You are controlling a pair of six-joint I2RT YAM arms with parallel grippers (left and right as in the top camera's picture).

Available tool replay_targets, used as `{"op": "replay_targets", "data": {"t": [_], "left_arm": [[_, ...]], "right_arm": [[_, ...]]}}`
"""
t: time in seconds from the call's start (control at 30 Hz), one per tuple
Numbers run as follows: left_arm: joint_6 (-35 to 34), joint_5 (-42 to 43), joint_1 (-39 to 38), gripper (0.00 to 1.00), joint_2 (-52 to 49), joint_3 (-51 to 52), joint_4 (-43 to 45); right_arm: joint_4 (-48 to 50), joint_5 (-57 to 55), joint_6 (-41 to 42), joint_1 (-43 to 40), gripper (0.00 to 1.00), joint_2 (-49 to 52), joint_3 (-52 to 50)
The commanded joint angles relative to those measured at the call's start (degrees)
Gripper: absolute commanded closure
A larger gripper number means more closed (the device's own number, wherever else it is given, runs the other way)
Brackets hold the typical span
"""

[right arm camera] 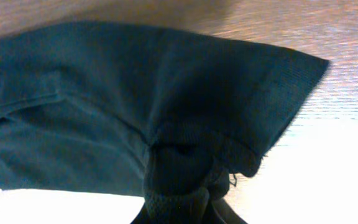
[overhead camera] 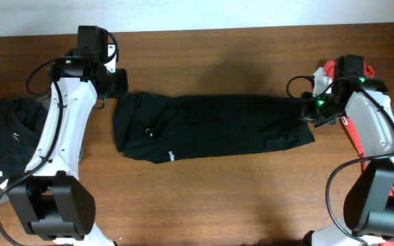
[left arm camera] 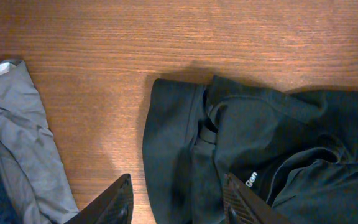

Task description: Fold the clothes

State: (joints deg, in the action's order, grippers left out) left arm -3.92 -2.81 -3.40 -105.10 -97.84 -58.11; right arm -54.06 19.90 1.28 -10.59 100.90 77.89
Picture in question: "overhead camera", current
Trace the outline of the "black polo shirt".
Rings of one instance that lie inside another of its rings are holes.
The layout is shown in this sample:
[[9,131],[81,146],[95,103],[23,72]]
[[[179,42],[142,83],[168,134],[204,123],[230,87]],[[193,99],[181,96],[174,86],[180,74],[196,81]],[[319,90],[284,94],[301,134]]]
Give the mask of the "black polo shirt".
[[155,164],[289,150],[315,141],[300,120],[300,105],[275,96],[138,92],[118,99],[112,123],[117,151]]

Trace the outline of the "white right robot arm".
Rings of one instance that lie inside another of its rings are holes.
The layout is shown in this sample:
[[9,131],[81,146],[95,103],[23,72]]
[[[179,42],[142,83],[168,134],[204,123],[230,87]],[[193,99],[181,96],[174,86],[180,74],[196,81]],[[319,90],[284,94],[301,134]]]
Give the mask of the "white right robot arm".
[[[305,245],[374,245],[394,241],[394,115],[381,80],[366,77],[310,76],[313,91],[303,93],[304,119],[321,126],[343,116],[351,119],[364,155],[338,166],[326,183],[325,201],[332,223],[304,237]],[[344,168],[365,162],[366,169],[346,195],[338,219],[330,187]]]

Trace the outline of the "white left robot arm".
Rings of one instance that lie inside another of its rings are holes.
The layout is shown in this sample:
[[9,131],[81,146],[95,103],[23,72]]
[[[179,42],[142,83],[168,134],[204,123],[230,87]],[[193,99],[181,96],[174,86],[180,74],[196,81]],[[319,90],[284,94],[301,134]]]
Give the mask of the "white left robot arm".
[[51,104],[22,177],[9,179],[11,205],[27,234],[60,245],[114,245],[95,224],[94,197],[79,182],[79,154],[98,96],[125,89],[116,58],[60,57],[51,71]]

